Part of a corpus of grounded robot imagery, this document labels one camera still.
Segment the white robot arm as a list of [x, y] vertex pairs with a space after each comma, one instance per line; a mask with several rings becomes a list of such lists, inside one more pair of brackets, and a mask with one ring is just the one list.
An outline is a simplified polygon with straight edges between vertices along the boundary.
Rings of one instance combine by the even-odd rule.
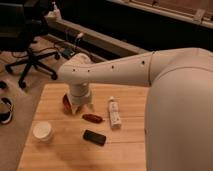
[[147, 171], [213, 171], [213, 52], [180, 48], [101, 63], [78, 53], [58, 74], [78, 106], [91, 101], [91, 83], [147, 87]]

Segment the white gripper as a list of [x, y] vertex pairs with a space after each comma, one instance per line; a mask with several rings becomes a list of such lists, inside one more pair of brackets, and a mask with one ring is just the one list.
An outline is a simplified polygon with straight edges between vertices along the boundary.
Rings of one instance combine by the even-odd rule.
[[94, 105], [91, 102], [92, 92], [87, 83], [70, 85], [70, 91], [68, 97], [70, 102], [74, 105], [72, 106], [72, 114], [76, 115], [78, 113], [79, 106], [87, 104], [87, 108], [94, 112]]

